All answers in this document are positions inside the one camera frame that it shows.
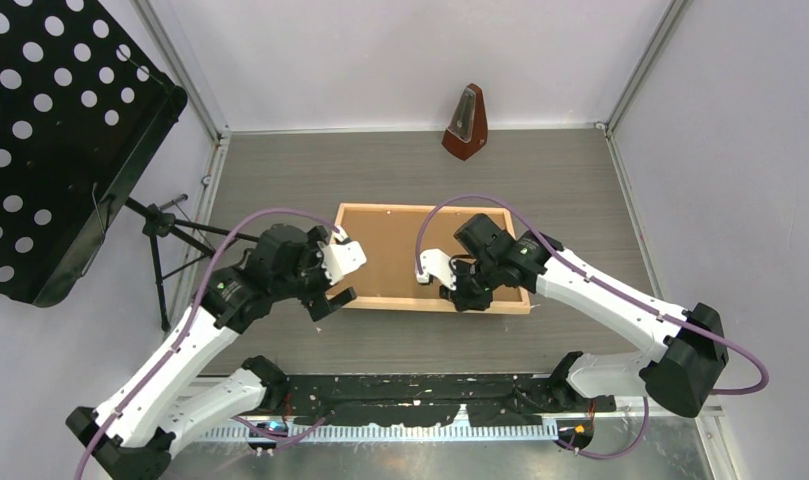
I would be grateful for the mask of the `black perforated music stand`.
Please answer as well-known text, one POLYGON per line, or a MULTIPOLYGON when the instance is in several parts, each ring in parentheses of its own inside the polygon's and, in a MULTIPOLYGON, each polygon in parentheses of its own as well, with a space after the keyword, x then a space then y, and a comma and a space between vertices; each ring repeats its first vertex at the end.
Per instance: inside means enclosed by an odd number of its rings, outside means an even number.
POLYGON ((1 295, 68 296, 187 101, 101 3, 0 1, 1 295))

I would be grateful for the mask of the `black tripod stand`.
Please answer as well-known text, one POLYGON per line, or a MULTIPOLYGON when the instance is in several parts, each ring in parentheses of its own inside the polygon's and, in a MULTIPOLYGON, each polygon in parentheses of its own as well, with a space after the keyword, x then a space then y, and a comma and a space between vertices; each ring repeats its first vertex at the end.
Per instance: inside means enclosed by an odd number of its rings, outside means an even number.
POLYGON ((205 240, 194 237, 194 232, 212 233, 226 237, 228 230, 213 227, 190 220, 178 220, 172 213, 161 210, 157 205, 145 206, 139 201, 128 198, 124 206, 144 219, 142 234, 149 240, 151 262, 154 272, 154 281, 157 294, 157 302, 160 314, 160 327, 164 333, 168 333, 171 322, 168 315, 166 303, 165 281, 172 276, 183 272, 191 266, 195 266, 204 259, 211 259, 215 254, 215 248, 205 240), (180 267, 165 273, 162 268, 159 238, 172 236, 180 240, 186 246, 197 251, 199 255, 192 260, 185 261, 180 267))

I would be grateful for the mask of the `aluminium rail front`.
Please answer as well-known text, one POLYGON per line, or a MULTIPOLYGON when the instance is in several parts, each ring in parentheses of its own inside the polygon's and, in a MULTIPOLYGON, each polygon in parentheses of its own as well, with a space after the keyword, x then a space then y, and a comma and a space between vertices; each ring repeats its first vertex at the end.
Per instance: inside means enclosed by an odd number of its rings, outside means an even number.
POLYGON ((568 423, 579 420, 583 432, 574 436, 578 447, 584 447, 592 438, 592 415, 589 413, 542 414, 540 421, 533 426, 486 426, 470 424, 466 413, 459 413, 451 424, 432 427, 381 427, 371 424, 362 427, 327 426, 323 418, 312 425, 300 425, 292 417, 273 415, 251 415, 249 412, 234 416, 210 429, 198 439, 212 440, 217 434, 229 428, 242 428, 247 437, 261 438, 268 442, 281 443, 304 439, 308 442, 363 442, 363 441, 464 441, 493 438, 545 438, 567 441, 572 438, 568 423))

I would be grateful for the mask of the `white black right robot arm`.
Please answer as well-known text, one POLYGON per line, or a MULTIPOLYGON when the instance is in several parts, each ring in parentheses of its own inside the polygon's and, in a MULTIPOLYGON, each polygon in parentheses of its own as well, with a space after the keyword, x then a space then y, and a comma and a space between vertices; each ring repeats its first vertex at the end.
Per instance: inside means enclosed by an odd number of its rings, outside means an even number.
POLYGON ((586 265, 560 242, 525 232, 514 238, 477 214, 454 234, 469 260, 448 259, 451 287, 442 298, 459 312, 484 311, 500 287, 520 287, 568 305, 616 332, 635 352, 566 354, 544 382, 548 410, 576 410, 604 396, 650 397, 666 410, 694 418, 728 363, 719 313, 697 303, 685 309, 644 295, 586 265))

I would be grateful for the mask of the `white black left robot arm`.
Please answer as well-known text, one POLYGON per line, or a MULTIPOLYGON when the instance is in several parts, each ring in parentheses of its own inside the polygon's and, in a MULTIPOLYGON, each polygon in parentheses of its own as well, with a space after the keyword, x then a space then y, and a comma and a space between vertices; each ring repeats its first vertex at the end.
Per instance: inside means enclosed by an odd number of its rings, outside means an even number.
POLYGON ((145 364, 97 407, 78 407, 69 430, 113 479, 157 479, 189 443, 220 423, 255 409, 273 414, 286 403, 288 376, 271 360, 246 359, 226 380, 185 401, 179 395, 219 353, 272 306, 297 300, 319 321, 355 300, 328 292, 367 262, 343 229, 303 231, 276 224, 241 261, 213 271, 199 306, 182 319, 145 364))

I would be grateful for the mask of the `brown wooden metronome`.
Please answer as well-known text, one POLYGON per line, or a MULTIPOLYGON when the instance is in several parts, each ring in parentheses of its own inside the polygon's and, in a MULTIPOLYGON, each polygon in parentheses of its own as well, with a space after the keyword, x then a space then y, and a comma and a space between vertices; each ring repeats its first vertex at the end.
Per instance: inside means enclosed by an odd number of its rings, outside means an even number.
POLYGON ((478 153, 487 141, 484 94, 478 85, 470 83, 463 89, 441 145, 453 157, 466 161, 478 153))

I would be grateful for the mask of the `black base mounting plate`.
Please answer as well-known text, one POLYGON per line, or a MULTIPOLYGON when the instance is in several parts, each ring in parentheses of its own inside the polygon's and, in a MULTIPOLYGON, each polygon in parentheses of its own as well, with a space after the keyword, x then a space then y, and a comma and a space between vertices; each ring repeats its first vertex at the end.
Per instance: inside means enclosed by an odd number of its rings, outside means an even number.
POLYGON ((533 426, 542 414, 610 413, 612 396, 585 399, 534 374, 293 375, 251 415, 292 417, 310 426, 447 426, 464 412, 471 425, 533 426))

